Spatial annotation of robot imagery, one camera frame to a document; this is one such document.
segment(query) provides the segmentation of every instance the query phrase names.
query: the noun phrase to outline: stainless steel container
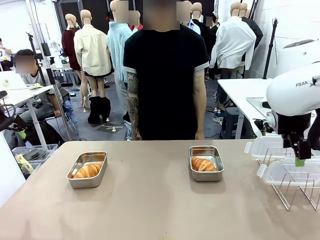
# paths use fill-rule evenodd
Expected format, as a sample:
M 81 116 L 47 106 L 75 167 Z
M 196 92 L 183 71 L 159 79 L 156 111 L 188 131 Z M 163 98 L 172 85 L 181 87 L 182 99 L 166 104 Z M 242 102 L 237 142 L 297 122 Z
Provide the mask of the stainless steel container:
M 209 160 L 218 171 L 195 171 L 192 167 L 192 157 Z M 191 146 L 189 148 L 189 161 L 192 177 L 197 182 L 217 182 L 222 178 L 225 167 L 220 158 L 218 149 L 214 146 Z
M 74 175 L 79 171 L 80 168 L 87 164 L 96 164 L 101 163 L 102 166 L 99 173 L 94 177 L 88 178 L 73 178 Z M 82 188 L 95 188 L 100 185 L 102 178 L 104 177 L 106 168 L 108 165 L 107 153 L 105 151 L 97 151 L 97 152 L 85 152 L 82 153 L 70 171 L 68 172 L 66 178 L 69 180 L 71 186 L 74 189 L 82 189 Z

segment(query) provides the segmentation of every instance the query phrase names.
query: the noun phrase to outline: croissant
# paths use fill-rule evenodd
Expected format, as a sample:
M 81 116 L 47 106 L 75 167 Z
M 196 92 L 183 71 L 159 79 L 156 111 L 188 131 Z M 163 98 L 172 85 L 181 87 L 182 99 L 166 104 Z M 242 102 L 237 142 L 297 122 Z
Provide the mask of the croissant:
M 207 159 L 193 156 L 191 161 L 192 161 L 192 168 L 198 172 L 217 172 L 218 171 L 216 167 L 213 165 L 213 163 Z
M 92 178 L 98 175 L 102 166 L 102 162 L 87 164 L 80 168 L 74 175 L 74 179 Z

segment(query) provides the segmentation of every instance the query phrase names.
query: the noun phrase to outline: light blue sweater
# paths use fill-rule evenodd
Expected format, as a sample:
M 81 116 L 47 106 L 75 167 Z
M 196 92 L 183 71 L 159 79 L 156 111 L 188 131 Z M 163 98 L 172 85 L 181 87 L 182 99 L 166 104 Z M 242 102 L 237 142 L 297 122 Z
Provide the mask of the light blue sweater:
M 131 37 L 132 31 L 128 24 L 109 22 L 109 31 L 107 34 L 107 44 L 111 53 L 112 64 L 115 76 L 121 81 L 127 83 L 127 73 L 123 71 L 125 43 Z

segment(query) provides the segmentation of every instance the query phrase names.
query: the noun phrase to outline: black backpack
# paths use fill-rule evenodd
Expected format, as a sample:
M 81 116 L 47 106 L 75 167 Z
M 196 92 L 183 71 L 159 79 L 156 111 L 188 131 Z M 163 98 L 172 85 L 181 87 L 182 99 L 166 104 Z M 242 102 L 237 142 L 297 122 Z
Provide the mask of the black backpack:
M 44 140 L 46 144 L 58 144 L 61 146 L 65 143 L 60 134 L 46 121 L 39 121 L 40 128 L 43 132 Z M 25 140 L 31 143 L 33 146 L 41 145 L 35 125 L 31 123 L 24 131 L 26 134 Z

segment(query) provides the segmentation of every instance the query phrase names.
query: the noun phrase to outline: black hair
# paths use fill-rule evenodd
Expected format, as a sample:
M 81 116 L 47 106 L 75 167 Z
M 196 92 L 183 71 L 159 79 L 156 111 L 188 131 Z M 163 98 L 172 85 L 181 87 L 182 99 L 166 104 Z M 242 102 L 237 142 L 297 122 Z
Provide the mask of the black hair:
M 16 53 L 16 56 L 34 56 L 34 52 L 30 49 L 22 49 Z
M 215 24 L 215 23 L 216 23 L 216 21 L 217 21 L 217 17 L 216 17 L 216 15 L 215 15 L 215 14 L 213 14 L 213 15 L 212 15 L 212 20 L 213 20 L 213 23 Z

